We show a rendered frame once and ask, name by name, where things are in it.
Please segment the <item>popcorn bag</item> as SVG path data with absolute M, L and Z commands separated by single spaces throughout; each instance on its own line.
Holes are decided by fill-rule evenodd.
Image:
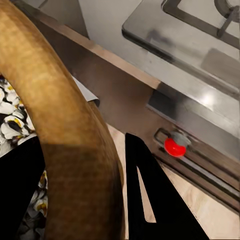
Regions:
M 45 160 L 47 215 L 40 211 L 37 225 L 43 240 L 126 240 L 123 166 L 100 100 L 10 0 L 0 0 L 3 79 L 30 117 Z

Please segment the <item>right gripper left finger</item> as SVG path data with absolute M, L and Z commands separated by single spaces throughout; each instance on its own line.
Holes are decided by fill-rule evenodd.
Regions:
M 46 167 L 37 136 L 0 157 L 0 240 L 14 240 Z

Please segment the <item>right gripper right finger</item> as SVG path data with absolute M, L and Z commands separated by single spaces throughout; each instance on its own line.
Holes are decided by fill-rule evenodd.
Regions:
M 125 153 L 129 240 L 210 240 L 144 141 L 126 133 Z M 137 168 L 156 223 L 145 220 Z

